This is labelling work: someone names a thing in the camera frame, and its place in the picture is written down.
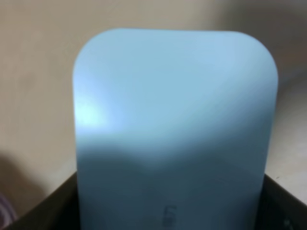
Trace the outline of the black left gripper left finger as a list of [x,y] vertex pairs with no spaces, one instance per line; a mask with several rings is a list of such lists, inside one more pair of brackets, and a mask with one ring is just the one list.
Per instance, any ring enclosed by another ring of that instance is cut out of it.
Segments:
[[0,190],[2,230],[79,230],[77,176],[74,173],[54,192],[44,196],[29,182]]

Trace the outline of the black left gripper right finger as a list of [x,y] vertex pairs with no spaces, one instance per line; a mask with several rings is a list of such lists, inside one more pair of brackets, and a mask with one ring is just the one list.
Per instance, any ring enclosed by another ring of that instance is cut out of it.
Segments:
[[265,175],[258,207],[259,230],[306,230],[307,206]]

